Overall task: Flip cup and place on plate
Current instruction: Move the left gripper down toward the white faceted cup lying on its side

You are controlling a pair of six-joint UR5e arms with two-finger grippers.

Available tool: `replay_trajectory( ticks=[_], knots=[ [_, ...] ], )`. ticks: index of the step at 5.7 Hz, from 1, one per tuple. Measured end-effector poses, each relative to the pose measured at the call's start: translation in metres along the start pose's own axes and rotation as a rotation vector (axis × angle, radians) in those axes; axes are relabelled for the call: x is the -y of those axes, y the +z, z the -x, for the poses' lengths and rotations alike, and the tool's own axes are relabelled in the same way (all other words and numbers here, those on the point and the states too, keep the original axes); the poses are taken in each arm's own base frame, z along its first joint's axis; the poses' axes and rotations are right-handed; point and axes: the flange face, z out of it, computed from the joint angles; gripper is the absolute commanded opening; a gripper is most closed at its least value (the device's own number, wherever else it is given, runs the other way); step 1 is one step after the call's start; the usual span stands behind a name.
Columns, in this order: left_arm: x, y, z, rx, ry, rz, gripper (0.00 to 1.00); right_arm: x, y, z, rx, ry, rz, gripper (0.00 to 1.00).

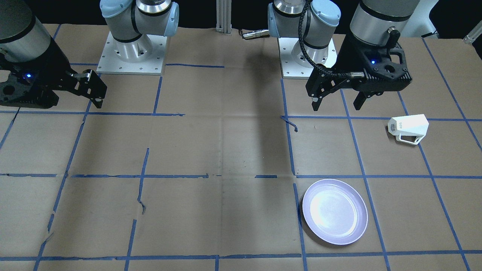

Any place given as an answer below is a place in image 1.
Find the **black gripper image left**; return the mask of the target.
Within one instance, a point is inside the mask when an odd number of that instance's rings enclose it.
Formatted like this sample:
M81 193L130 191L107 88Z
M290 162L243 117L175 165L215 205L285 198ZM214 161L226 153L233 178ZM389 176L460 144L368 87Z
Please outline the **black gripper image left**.
M51 38L48 48L39 57L20 63L7 60L9 51L1 51L1 69L10 74L1 83L1 105L49 109L57 106L56 90L68 91L88 98L102 108L107 85L96 72L77 73L67 57Z

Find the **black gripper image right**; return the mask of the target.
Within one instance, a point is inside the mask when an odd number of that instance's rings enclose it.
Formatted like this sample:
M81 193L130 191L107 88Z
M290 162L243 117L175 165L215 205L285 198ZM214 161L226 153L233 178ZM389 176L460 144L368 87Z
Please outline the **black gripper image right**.
M400 33L389 33L381 46L370 45L352 33L345 36L335 64L326 73L314 68L307 83L312 109L318 111L322 100L340 88L353 88L358 94L353 102L360 110L372 96L385 91L401 91L412 82Z

